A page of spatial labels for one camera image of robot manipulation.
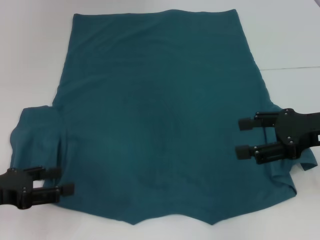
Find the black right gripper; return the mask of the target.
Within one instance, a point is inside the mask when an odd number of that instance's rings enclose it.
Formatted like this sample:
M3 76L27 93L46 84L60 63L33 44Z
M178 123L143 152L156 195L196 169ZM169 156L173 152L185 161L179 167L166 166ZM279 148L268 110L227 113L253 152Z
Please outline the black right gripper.
M283 159L298 159L302 152L320 145L320 114L297 113L292 108L278 112L257 112L252 118L238 120L240 130L275 128L280 142L235 147L238 160L254 158L258 165Z

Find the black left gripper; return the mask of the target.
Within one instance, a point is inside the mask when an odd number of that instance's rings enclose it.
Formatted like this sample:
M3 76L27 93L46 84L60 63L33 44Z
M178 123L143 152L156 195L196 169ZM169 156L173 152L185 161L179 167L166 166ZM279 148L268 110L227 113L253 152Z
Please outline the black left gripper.
M46 169L43 166L22 170L9 168L0 175L0 204L26 210L36 205L55 204L61 197L72 196L75 184L33 188L33 181L59 179L60 167Z

